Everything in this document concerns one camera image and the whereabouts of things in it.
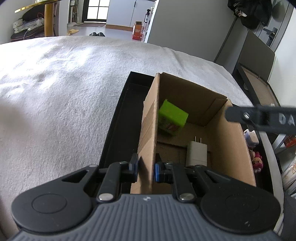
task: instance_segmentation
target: bed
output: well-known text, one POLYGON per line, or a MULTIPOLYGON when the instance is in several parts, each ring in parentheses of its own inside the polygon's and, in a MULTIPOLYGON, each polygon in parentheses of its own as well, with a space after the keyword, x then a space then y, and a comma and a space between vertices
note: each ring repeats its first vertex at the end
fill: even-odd
POLYGON ((51 37, 3 44, 0 53, 0 224, 7 238, 17 232, 10 205, 19 193, 99 162, 130 71, 166 72, 252 105, 223 67, 151 44, 51 37))

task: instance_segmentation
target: slipper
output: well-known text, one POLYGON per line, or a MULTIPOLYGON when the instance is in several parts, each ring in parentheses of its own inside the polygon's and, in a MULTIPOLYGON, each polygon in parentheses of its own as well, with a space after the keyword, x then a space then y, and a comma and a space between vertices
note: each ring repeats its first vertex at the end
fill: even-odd
POLYGON ((68 34, 75 34, 77 32, 79 32, 79 30, 77 30, 77 29, 71 29, 71 30, 68 31, 68 34))

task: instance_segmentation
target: door lock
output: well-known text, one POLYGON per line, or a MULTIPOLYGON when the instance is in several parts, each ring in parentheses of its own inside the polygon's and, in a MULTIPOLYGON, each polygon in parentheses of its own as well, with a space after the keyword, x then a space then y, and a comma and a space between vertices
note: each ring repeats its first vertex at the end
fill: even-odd
POLYGON ((272 40, 274 39, 275 35, 276 35, 276 32, 277 32, 277 28, 273 28, 272 31, 267 29, 267 28, 263 28, 264 31, 266 31, 267 33, 269 33, 269 36, 268 36, 268 40, 267 40, 267 43, 266 45, 270 47, 271 43, 272 43, 272 40))

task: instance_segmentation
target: cabinet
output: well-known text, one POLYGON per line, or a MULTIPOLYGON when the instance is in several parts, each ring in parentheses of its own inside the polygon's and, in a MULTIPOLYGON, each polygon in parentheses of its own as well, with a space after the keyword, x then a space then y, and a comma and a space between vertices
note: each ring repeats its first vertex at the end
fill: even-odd
POLYGON ((130 26, 135 0, 110 0, 107 24, 130 26))
POLYGON ((147 9, 150 9, 151 7, 153 7, 153 5, 154 5, 153 1, 136 0, 130 26, 132 27, 136 21, 144 22, 147 9))
POLYGON ((136 21, 144 21, 153 4, 149 0, 110 0, 107 24, 132 27, 136 21))

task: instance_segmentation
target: black bag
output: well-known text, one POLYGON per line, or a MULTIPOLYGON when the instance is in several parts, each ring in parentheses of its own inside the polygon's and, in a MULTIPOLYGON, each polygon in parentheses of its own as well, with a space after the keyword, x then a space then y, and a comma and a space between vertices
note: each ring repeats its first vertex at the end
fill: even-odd
POLYGON ((255 29, 260 22, 264 26, 268 25, 272 14, 271 0, 228 0, 227 5, 240 17, 242 24, 250 29, 255 29), (238 15, 238 12, 243 12, 247 16, 238 15))

